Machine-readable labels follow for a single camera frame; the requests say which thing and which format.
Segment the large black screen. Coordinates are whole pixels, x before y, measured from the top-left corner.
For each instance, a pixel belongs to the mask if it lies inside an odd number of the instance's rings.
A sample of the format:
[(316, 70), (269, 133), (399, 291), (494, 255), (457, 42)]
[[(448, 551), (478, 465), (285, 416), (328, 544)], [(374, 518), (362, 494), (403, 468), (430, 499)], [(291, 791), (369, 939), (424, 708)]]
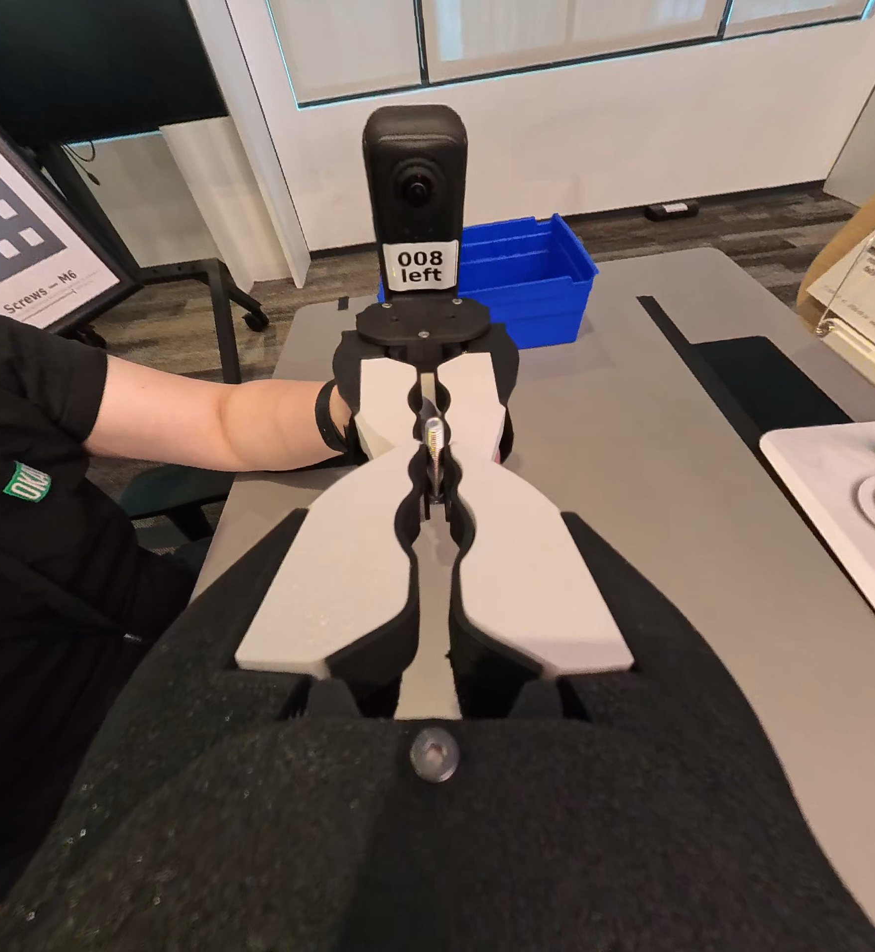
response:
[(228, 115), (183, 1), (0, 1), (0, 128), (72, 144)]

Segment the screws sign board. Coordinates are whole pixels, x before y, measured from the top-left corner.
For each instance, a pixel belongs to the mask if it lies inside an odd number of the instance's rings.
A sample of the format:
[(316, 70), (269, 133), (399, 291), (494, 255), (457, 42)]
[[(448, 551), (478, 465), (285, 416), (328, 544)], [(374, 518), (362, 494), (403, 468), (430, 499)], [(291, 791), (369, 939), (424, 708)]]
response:
[(129, 271), (0, 129), (0, 315), (66, 332), (136, 289)]

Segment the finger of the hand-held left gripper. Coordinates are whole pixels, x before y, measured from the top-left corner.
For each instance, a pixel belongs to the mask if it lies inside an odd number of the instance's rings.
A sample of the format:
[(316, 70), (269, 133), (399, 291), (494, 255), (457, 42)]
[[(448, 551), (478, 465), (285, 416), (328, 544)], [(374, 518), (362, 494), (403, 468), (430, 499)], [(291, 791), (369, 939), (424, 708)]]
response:
[(420, 450), (418, 417), (409, 399), (419, 384), (417, 370), (393, 359), (360, 362), (359, 409), (353, 419), (365, 456), (381, 458), (393, 449)]
[(492, 356), (462, 353), (443, 363), (441, 385), (449, 397), (444, 419), (453, 458), (458, 463), (469, 459), (498, 461), (506, 411), (500, 401)]

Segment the person in black shirt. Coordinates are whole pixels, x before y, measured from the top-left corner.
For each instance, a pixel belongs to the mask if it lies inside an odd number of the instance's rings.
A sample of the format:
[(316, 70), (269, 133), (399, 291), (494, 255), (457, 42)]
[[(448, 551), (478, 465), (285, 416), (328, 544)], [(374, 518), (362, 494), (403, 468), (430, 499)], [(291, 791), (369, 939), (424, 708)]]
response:
[(87, 477), (102, 351), (0, 316), (0, 904), (196, 575)]

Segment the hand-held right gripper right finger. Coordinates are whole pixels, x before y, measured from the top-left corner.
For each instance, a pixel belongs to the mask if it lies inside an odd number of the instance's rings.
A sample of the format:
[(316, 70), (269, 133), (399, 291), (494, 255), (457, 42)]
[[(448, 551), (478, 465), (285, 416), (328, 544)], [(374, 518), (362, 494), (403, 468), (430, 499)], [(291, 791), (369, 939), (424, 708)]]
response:
[(458, 680), (518, 684), (627, 671), (634, 657), (561, 511), (476, 448), (446, 456)]

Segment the wooden display board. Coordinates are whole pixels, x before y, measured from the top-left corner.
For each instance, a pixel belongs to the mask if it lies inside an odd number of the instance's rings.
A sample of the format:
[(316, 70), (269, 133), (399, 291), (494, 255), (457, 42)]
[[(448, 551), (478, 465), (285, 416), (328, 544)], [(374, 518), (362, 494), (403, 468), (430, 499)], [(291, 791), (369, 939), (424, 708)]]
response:
[(815, 330), (823, 308), (810, 294), (812, 283), (833, 268), (848, 252), (875, 229), (875, 194), (843, 225), (808, 268), (797, 297), (796, 314), (806, 327)]

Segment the black wristband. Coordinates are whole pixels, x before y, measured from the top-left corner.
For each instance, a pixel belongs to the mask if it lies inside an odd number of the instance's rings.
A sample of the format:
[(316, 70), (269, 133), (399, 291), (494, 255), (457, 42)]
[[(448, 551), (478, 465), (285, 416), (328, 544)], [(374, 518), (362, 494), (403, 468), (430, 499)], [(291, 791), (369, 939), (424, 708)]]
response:
[(341, 396), (335, 380), (329, 380), (318, 391), (314, 403), (314, 420), (324, 443), (333, 452), (344, 454), (349, 448), (348, 427), (352, 411)]

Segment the person's left forearm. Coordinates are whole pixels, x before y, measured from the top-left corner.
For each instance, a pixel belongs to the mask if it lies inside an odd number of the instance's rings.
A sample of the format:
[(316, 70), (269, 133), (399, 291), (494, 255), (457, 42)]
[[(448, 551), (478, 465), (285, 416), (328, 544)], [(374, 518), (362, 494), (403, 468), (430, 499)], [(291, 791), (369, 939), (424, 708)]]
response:
[(225, 472), (286, 471), (338, 452), (315, 418), (321, 382), (196, 380), (109, 357), (84, 446), (98, 457)]

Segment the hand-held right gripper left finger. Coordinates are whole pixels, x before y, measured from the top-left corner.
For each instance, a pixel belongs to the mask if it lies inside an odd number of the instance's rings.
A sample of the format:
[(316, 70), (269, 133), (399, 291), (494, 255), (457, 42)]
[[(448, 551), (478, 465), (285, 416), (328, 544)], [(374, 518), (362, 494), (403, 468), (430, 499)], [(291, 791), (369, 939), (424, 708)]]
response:
[(360, 639), (394, 621), (411, 593), (411, 544), (396, 516), (420, 493), (405, 442), (342, 476), (296, 531), (237, 651), (239, 668), (345, 679)]

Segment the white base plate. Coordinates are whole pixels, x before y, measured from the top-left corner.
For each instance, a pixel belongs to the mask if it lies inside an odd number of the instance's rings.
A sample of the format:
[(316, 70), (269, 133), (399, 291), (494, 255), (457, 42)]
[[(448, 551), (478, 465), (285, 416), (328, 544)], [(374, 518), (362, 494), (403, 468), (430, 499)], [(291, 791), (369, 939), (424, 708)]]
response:
[(875, 475), (875, 422), (774, 430), (760, 449), (875, 613), (875, 528), (856, 502)]

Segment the dark office chair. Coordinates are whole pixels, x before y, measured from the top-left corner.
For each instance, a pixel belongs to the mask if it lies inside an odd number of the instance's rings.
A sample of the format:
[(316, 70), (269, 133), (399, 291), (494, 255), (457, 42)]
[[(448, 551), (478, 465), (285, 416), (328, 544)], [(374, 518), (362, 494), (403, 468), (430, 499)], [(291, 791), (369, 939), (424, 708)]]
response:
[(170, 554), (214, 536), (205, 508), (224, 503), (235, 478), (233, 472), (158, 466), (134, 476), (116, 501), (132, 522), (149, 524), (135, 530), (142, 547)]

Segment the black table strip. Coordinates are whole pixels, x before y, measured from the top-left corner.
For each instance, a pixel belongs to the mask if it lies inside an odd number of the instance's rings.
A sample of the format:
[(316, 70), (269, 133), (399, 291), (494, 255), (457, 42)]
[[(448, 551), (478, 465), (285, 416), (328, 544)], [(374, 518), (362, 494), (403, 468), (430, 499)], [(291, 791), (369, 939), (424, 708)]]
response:
[(768, 338), (693, 344), (654, 297), (636, 300), (754, 453), (761, 437), (774, 430), (852, 421)]

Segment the blue plastic bin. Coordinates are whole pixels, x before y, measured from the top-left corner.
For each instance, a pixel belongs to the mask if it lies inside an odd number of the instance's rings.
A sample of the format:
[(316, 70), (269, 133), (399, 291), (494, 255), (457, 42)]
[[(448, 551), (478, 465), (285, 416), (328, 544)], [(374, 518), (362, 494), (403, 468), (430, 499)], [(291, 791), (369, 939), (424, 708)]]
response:
[(521, 350), (574, 343), (598, 267), (553, 214), (464, 228), (458, 290), (486, 305)]

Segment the black wheeled stand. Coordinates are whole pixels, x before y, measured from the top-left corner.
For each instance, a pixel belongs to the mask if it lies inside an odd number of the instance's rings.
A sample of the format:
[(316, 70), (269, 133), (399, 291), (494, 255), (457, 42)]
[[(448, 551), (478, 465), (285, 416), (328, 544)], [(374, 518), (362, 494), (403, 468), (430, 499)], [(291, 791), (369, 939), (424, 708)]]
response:
[(66, 207), (87, 232), (108, 253), (112, 264), (133, 281), (136, 290), (162, 284), (197, 281), (206, 285), (212, 304), (222, 379), (226, 384), (241, 383), (241, 363), (237, 346), (233, 303), (243, 308), (243, 320), (255, 332), (269, 327), (262, 306), (243, 292), (229, 268), (217, 257), (142, 267), (116, 231), (91, 191), (81, 184), (79, 172), (67, 156), (66, 148), (46, 145), (26, 149), (25, 155), (39, 171), (49, 174), (63, 196)]

